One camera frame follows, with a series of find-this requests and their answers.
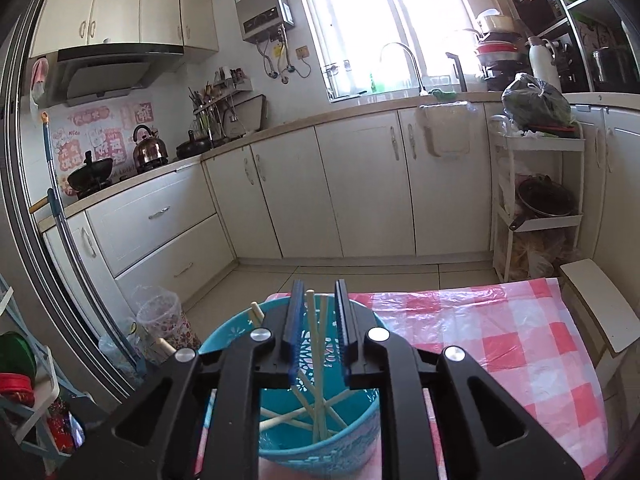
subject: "kitchen cabinet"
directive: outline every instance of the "kitchen cabinet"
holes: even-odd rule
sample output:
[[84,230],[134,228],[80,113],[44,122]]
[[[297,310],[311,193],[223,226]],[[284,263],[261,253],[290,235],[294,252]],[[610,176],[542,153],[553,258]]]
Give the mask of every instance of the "kitchen cabinet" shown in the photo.
[[180,16],[184,46],[219,50],[211,0],[180,0]]
[[87,210],[113,276],[215,213],[201,164],[127,189]]
[[334,209],[311,128],[251,146],[284,258],[341,258]]
[[94,0],[89,44],[139,43],[140,0]]
[[640,225],[640,113],[610,110],[606,126],[606,190],[593,261],[638,309]]
[[[572,106],[572,113],[582,126],[584,136],[584,199],[578,232],[578,249],[583,258],[593,258],[602,221],[606,177],[606,129],[602,108],[591,105]],[[576,198],[580,193],[580,153],[562,156],[562,182]]]
[[[84,212],[78,213],[68,219],[69,228],[73,240],[78,247],[80,258],[86,267],[87,272],[91,276],[92,282],[102,299],[102,302],[107,307],[109,313],[114,320],[118,321],[127,317],[132,317],[133,312],[130,309],[127,301],[123,297],[120,289],[116,285],[109,267],[107,267],[104,258],[98,247],[98,243],[95,240],[91,226]],[[102,323],[98,320],[98,317],[89,306],[78,279],[73,272],[71,264],[64,247],[62,246],[62,240],[58,234],[58,229],[53,227],[44,233],[44,240],[49,253],[52,256],[52,260],[58,273],[62,277],[66,285],[66,289],[69,291],[74,303],[78,306],[81,315],[86,319],[91,327],[93,327],[95,333],[101,336],[106,333]]]
[[210,158],[206,166],[236,255],[281,258],[251,147]]
[[321,124],[316,134],[344,256],[415,254],[398,114]]
[[428,151],[415,109],[399,111],[418,256],[489,250],[491,163],[484,108],[458,108],[460,128],[468,127],[468,153],[440,157]]
[[180,0],[140,0],[140,41],[183,44]]
[[162,286],[184,304],[233,260],[220,219],[213,215],[127,269],[116,283],[133,308],[139,285]]
[[38,19],[31,57],[87,44],[93,0],[46,0]]

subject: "kettle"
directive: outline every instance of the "kettle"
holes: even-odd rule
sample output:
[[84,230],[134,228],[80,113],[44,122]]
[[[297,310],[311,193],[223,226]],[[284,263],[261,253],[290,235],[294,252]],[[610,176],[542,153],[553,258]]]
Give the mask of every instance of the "kettle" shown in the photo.
[[[148,135],[138,142],[140,130],[146,130]],[[136,143],[136,147],[133,150],[133,162],[138,173],[169,163],[169,155],[166,152],[164,142],[146,124],[136,126],[136,129],[133,130],[133,141]]]

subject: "pink checkered tablecloth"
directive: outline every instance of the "pink checkered tablecloth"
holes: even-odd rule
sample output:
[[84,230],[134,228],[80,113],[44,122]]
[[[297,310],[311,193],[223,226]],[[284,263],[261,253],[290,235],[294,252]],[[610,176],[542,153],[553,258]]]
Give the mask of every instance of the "pink checkered tablecloth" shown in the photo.
[[[269,297],[281,298],[286,294]],[[602,391],[558,280],[505,283],[427,292],[350,294],[412,345],[469,352],[567,450],[591,480],[607,464],[607,419]],[[429,406],[441,478],[444,464]],[[381,477],[380,442],[353,476]],[[260,478],[307,475],[260,459]]]

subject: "stool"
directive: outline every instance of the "stool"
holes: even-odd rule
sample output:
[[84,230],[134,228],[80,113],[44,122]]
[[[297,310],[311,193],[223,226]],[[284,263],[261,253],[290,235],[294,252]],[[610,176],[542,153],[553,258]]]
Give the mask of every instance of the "stool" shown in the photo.
[[587,334],[582,334],[598,382],[604,388],[618,370],[626,350],[640,338],[640,319],[593,260],[565,264],[560,269],[586,311],[575,312],[574,319],[576,325],[583,325],[582,332],[586,330],[591,337],[592,341],[587,341],[584,337]]

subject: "plastic basket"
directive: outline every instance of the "plastic basket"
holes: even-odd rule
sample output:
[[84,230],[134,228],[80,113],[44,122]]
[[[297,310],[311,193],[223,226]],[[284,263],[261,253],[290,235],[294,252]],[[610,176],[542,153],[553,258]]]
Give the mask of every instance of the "plastic basket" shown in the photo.
[[[316,294],[317,311],[321,296],[327,297],[328,301],[324,358],[324,398],[328,400],[345,390],[346,386],[337,352],[334,297],[328,294]],[[288,301],[289,298],[279,298],[261,304],[260,308],[266,313],[276,306],[287,304]],[[209,336],[200,348],[200,353],[225,348],[233,339],[252,329],[248,311],[241,312]],[[314,382],[306,313],[303,319],[300,369],[309,380]],[[296,382],[307,400],[313,403],[314,399],[303,386],[302,381],[297,379]],[[290,390],[263,390],[260,405],[273,412],[287,413],[299,408],[300,402]],[[327,440],[313,444],[310,431],[281,424],[260,434],[260,456],[271,462],[304,470],[316,476],[340,475],[360,469],[373,454],[376,439],[380,433],[378,390],[358,391],[334,404],[333,407],[348,425],[347,428],[339,431],[340,427],[328,416],[327,428],[338,433]],[[297,419],[312,423],[308,416],[299,416]]]

